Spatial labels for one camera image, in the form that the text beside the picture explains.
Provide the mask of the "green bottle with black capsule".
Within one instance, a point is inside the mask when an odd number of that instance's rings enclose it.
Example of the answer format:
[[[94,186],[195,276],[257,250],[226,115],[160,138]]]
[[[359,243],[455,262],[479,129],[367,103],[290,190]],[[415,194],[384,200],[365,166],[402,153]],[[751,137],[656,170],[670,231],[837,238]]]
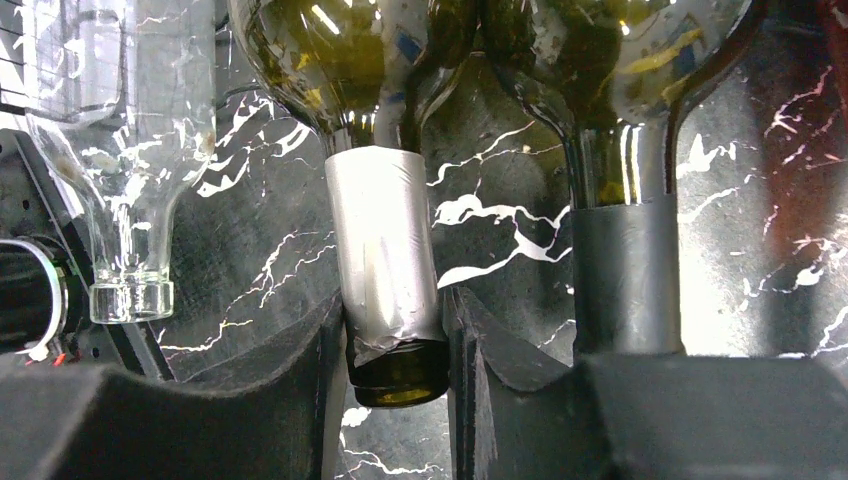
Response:
[[[681,354],[677,132],[734,66],[762,1],[486,1],[502,87],[560,138],[576,358]]]

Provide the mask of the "dark green wine bottle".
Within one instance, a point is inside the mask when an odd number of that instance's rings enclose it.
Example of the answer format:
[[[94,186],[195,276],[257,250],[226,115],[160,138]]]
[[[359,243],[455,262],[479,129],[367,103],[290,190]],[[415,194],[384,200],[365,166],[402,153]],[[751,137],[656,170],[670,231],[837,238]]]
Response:
[[[441,396],[449,347],[420,137],[472,48],[475,3],[232,1],[229,20],[258,83],[325,149],[357,401]]]

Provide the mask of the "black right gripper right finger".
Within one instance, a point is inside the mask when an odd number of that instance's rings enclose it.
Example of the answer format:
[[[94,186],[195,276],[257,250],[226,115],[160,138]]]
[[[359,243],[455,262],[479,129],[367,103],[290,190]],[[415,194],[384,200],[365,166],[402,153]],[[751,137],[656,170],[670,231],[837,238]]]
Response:
[[[847,390],[810,359],[592,355],[566,366],[445,293],[458,479],[843,479]]]

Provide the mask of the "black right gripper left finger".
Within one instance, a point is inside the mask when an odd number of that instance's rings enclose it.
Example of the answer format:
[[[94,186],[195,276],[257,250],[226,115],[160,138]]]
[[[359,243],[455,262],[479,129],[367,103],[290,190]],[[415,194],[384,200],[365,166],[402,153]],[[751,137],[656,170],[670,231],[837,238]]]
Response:
[[[330,479],[345,398],[341,302],[265,343],[155,382],[111,366],[1,376],[5,479]]]

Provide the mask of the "clear bottle with cork stopper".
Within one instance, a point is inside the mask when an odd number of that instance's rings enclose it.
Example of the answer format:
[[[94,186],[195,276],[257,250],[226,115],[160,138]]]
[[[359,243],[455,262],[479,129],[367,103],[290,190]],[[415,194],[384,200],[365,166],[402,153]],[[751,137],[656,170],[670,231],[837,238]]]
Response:
[[[173,312],[179,196],[214,157],[211,1],[28,1],[26,119],[81,200],[99,324]]]

